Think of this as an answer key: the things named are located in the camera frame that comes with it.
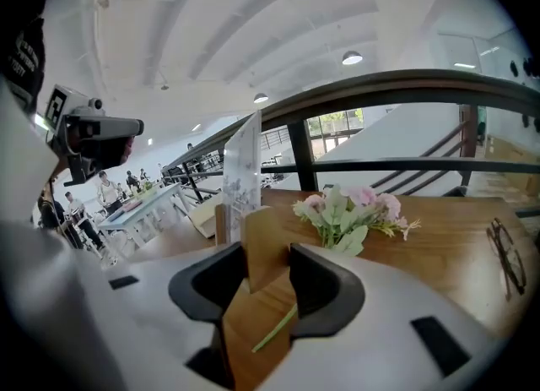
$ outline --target eyeglasses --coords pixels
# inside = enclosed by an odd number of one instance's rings
[[[491,227],[486,229],[488,238],[492,240],[491,248],[494,254],[499,258],[500,265],[505,273],[506,299],[510,299],[510,280],[516,287],[517,293],[523,295],[527,285],[525,269],[518,251],[514,248],[514,241],[510,233],[498,218],[494,218]]]

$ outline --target white ceiling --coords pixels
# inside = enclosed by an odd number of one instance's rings
[[[111,115],[145,121],[139,148],[250,113],[257,92],[272,104],[397,68],[426,30],[512,27],[494,0],[50,0],[45,17],[41,110],[55,83],[100,96]],[[364,61],[344,67],[347,50]]]

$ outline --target wooden stand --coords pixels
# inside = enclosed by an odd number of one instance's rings
[[[226,242],[225,210],[216,207],[216,244]],[[285,241],[274,208],[264,206],[244,215],[240,241],[246,255],[247,284],[254,293],[277,279],[289,266],[289,245]]]

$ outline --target balcony railing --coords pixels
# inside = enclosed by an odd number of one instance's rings
[[[453,149],[450,154],[447,152],[442,157],[431,157],[430,155],[435,152],[433,148],[440,145],[436,144],[417,158],[314,161],[306,119],[359,107],[419,102],[462,105],[463,111],[468,114],[467,120],[449,132],[446,137],[447,142],[463,131],[462,141],[459,143],[462,150],[460,157],[450,156],[457,149]],[[330,171],[396,171],[376,182],[374,186],[382,185],[403,171],[420,171],[422,174],[426,171],[438,171],[435,179],[443,176],[446,171],[459,171],[463,177],[462,185],[468,184],[472,171],[540,173],[540,165],[536,164],[473,158],[476,148],[478,106],[495,107],[540,117],[540,94],[510,81],[452,70],[397,70],[328,84],[294,95],[262,110],[263,132],[286,126],[295,164],[265,166],[261,169],[261,173],[296,172],[300,188],[304,191],[317,191],[319,188],[316,173]],[[193,173],[187,170],[186,165],[201,155],[222,150],[225,143],[245,121],[246,118],[235,122],[179,156],[162,170],[164,176],[172,175],[170,171],[183,166],[185,173],[181,177],[188,180],[191,187],[197,189],[195,179],[202,176],[223,175],[222,171]]]

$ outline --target flower stem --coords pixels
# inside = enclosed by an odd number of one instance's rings
[[[287,315],[283,319],[281,319],[281,321],[275,326],[272,331],[270,331],[270,333],[267,334],[264,339],[262,339],[253,349],[251,349],[251,352],[257,352],[258,350],[262,349],[266,343],[273,339],[276,334],[281,330],[281,328],[283,328],[287,324],[287,322],[294,316],[297,310],[298,304],[294,304],[293,308],[290,309],[290,312],[288,312]]]

